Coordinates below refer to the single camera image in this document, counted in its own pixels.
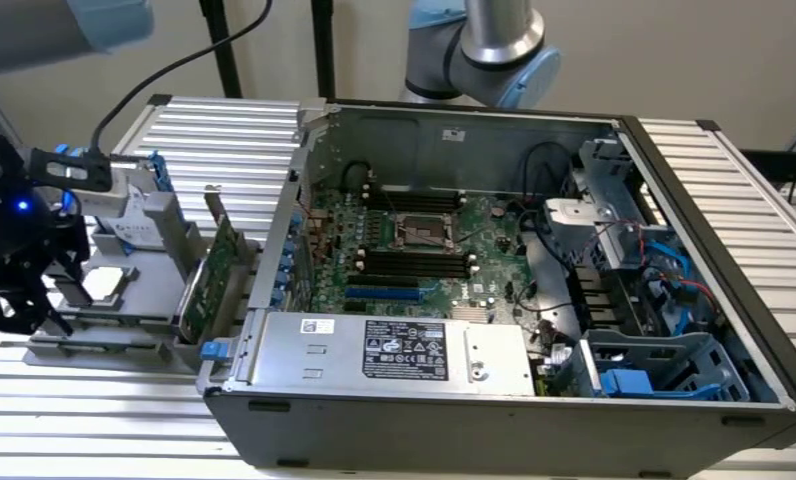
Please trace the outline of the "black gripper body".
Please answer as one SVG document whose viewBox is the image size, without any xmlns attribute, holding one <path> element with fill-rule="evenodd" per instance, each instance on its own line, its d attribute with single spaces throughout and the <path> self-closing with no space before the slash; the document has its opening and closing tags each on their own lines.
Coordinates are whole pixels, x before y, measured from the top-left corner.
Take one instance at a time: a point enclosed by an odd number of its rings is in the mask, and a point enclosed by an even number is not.
<svg viewBox="0 0 796 480">
<path fill-rule="evenodd" d="M 10 263 L 32 263 L 42 278 L 78 288 L 88 259 L 83 204 L 92 190 L 92 156 L 36 148 L 22 153 L 0 135 L 0 290 Z"/>
</svg>

